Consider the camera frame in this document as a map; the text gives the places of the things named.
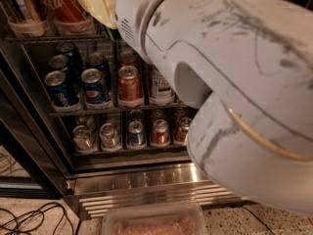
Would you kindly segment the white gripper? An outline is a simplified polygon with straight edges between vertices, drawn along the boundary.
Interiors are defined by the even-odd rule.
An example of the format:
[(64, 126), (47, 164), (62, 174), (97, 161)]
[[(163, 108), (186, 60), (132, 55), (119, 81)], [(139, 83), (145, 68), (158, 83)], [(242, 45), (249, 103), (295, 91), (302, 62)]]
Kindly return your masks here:
[(122, 39), (147, 63), (146, 31), (163, 0), (77, 0), (99, 23), (117, 29)]

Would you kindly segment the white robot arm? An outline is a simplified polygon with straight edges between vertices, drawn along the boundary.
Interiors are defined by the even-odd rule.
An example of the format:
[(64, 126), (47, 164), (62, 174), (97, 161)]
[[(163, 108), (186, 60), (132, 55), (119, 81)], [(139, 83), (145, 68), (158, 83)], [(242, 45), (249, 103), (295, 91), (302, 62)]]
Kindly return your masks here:
[(196, 109), (187, 150), (209, 179), (313, 214), (313, 13), (285, 0), (78, 0)]

